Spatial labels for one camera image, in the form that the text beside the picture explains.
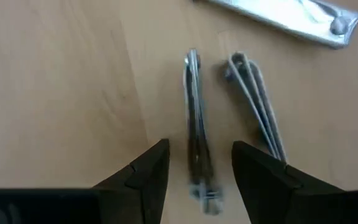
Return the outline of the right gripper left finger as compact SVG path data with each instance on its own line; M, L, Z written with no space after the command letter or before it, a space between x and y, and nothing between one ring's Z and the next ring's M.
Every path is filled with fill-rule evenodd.
M160 224L168 185L170 143L161 139L93 188L102 224Z

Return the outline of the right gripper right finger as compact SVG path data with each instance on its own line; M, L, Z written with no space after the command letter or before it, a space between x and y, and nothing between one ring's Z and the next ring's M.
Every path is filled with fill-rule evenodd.
M251 224L339 224L343 189L243 141L234 142L231 158Z

